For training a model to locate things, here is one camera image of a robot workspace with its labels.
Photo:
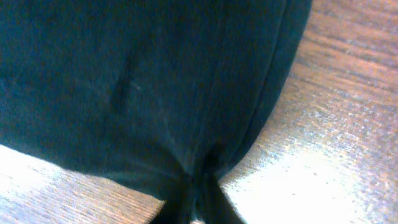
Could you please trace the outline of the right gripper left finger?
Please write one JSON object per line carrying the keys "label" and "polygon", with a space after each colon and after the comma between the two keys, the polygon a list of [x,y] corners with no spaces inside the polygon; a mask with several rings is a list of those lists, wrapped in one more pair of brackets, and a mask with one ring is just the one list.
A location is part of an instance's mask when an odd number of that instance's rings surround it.
{"label": "right gripper left finger", "polygon": [[194,217],[198,179],[183,175],[157,184],[164,204],[150,224],[190,224]]}

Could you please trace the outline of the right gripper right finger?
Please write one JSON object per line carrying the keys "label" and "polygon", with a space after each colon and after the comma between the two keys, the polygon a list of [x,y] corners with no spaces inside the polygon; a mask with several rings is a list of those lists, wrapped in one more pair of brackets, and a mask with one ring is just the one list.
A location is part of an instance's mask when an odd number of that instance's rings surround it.
{"label": "right gripper right finger", "polygon": [[212,149],[203,160],[198,183],[198,209],[206,224],[244,224],[215,176],[222,165],[221,152],[221,149]]}

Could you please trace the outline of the dark green Nike t-shirt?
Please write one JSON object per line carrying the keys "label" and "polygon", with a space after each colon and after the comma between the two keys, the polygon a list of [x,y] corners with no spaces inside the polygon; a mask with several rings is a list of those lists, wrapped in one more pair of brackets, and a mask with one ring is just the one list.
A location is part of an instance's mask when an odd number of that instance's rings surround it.
{"label": "dark green Nike t-shirt", "polygon": [[3,0],[1,144],[167,199],[270,116],[311,1]]}

